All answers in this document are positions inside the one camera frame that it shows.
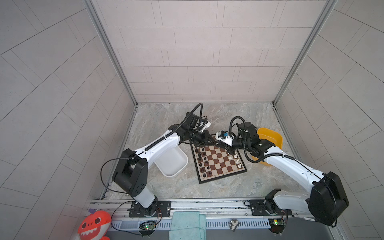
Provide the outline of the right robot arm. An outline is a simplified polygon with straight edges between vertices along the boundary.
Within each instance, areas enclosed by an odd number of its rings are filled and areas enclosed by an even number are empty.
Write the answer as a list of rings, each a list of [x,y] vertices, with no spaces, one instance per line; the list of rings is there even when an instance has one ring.
[[[330,171],[323,173],[300,162],[295,157],[286,154],[281,148],[267,139],[261,139],[258,129],[244,118],[235,116],[230,126],[240,120],[238,135],[228,132],[230,146],[242,149],[246,159],[258,164],[266,162],[284,172],[299,183],[309,194],[307,197],[300,193],[274,190],[266,202],[281,210],[289,209],[311,214],[316,222],[326,226],[336,227],[339,216],[349,206],[349,200],[341,178]]]

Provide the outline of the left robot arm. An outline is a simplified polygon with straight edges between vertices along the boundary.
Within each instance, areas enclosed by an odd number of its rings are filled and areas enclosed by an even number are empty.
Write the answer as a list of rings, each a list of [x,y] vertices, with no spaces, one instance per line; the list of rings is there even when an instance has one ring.
[[[149,169],[156,164],[162,172],[172,170],[177,175],[183,170],[188,157],[180,144],[189,141],[196,146],[214,146],[217,141],[207,130],[211,125],[202,113],[203,103],[198,103],[179,124],[170,126],[164,134],[136,150],[123,151],[112,180],[139,205],[139,211],[151,217],[157,210],[158,198],[147,187]]]

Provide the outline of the white plastic tray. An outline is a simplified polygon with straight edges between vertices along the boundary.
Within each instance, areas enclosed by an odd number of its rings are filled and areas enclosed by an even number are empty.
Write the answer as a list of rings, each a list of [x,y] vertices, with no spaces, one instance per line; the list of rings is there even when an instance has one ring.
[[[188,156],[180,147],[175,147],[162,154],[155,165],[165,177],[172,178],[188,165]]]

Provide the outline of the folding chess board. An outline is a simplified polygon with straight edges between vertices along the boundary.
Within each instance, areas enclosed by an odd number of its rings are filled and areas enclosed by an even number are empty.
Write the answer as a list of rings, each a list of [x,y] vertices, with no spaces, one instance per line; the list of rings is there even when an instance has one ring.
[[[212,136],[200,142],[190,140],[189,143],[200,184],[248,171],[238,150],[229,152]]]

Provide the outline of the yellow plastic bowl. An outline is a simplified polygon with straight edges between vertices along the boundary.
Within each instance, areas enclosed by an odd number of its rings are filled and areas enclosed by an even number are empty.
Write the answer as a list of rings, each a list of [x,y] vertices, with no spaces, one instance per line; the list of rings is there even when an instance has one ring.
[[[267,128],[259,128],[250,141],[248,151],[252,156],[251,163],[261,163],[282,170],[286,159],[282,150],[283,138],[279,133]]]

